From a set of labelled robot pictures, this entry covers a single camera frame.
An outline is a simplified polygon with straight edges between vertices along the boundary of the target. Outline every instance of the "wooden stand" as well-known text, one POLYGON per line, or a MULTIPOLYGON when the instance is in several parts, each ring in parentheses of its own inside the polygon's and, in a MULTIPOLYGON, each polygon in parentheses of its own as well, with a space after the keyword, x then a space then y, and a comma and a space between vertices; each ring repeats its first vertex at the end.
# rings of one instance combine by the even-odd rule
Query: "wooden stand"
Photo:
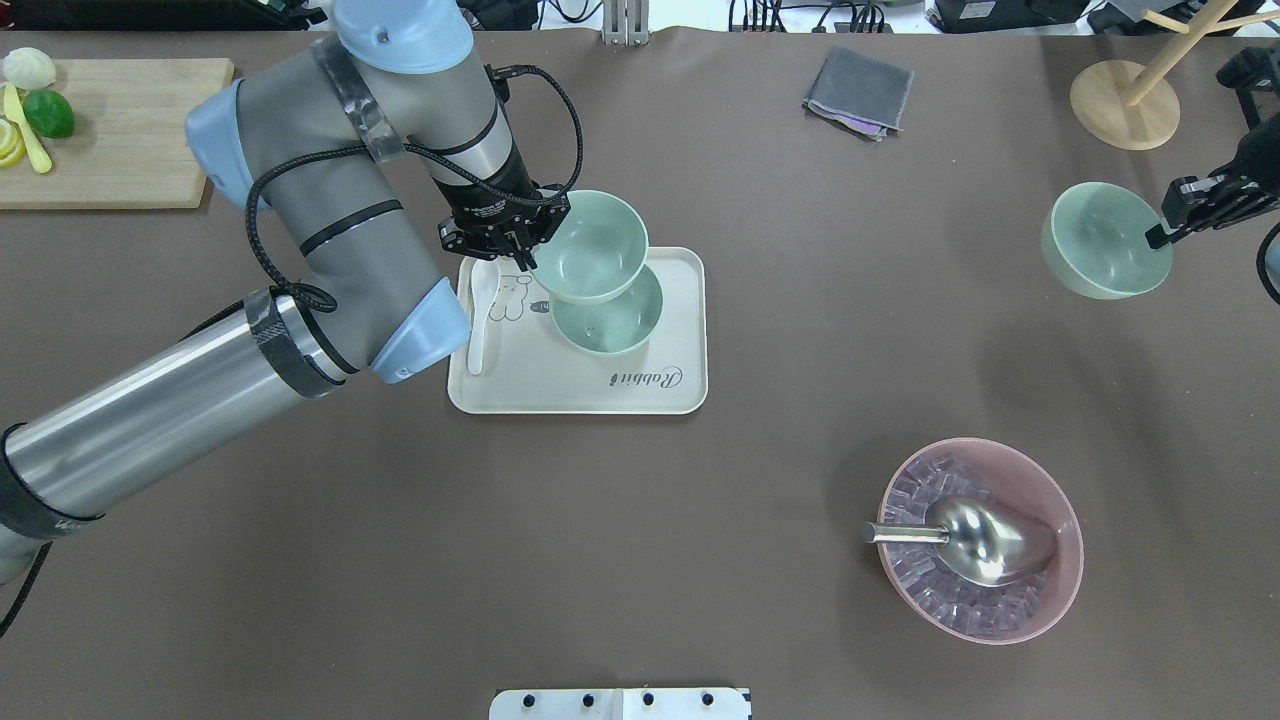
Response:
POLYGON ((1075 77, 1071 110, 1098 140, 1124 150, 1151 150, 1178 129, 1178 95, 1165 76, 1211 32, 1280 18, 1280 10, 1222 20, 1236 0, 1210 0, 1189 23, 1147 10, 1143 19, 1175 35, 1147 67, 1105 60, 1075 77))

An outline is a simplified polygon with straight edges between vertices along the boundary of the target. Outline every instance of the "metal cylinder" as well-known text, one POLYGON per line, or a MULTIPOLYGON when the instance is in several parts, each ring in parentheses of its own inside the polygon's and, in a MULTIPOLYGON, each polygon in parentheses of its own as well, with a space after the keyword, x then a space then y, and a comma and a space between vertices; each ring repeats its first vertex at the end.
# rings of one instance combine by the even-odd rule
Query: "metal cylinder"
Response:
MULTIPOLYGON (((275 302, 301 351, 332 368, 292 299, 275 302)), ((17 428, 4 450, 41 501, 92 518, 303 400, 237 313, 17 428)))

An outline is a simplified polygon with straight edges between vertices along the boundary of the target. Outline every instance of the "light blue joint cover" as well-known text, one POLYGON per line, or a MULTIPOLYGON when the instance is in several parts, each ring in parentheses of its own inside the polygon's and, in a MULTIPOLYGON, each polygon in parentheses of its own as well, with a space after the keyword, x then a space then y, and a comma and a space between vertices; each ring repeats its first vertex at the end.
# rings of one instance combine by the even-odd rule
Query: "light blue joint cover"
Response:
MULTIPOLYGON (((187 115, 187 146, 196 161, 205 169, 218 192, 243 208, 253 176, 244 161, 244 146, 239 140, 239 119, 236 114, 236 94, 244 78, 218 91, 187 115)), ((257 209, 265 210, 266 201, 259 199, 257 209)))
POLYGON ((440 278, 378 351, 374 372, 388 384, 398 383, 462 347, 468 334, 467 314, 449 278, 440 278))
POLYGON ((333 22, 352 55, 389 73, 447 70, 474 42, 456 0, 337 0, 333 22))
POLYGON ((1280 245, 1272 242, 1271 247, 1267 247, 1267 254, 1263 256, 1262 264, 1266 265, 1272 278, 1280 278, 1280 245))

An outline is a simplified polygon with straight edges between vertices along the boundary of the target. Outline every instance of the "wooden cutting board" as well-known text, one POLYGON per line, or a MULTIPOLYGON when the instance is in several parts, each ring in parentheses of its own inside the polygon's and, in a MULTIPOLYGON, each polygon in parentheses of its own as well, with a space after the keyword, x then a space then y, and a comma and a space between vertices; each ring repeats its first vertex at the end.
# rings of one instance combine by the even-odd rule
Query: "wooden cutting board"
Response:
POLYGON ((44 176, 23 158, 0 168, 0 210, 198 208, 205 173, 187 147, 187 114, 232 79, 225 58, 55 60, 76 132, 42 138, 44 176))

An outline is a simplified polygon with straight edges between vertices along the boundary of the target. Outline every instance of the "lime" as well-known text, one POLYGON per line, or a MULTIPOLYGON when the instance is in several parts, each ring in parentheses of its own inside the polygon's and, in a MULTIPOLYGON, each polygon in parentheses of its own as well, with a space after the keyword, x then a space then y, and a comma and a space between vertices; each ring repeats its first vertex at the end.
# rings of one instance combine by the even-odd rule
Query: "lime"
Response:
POLYGON ((52 90, 32 90, 22 99, 22 111, 31 129, 45 137, 67 137, 76 129, 76 113, 67 99, 52 90))

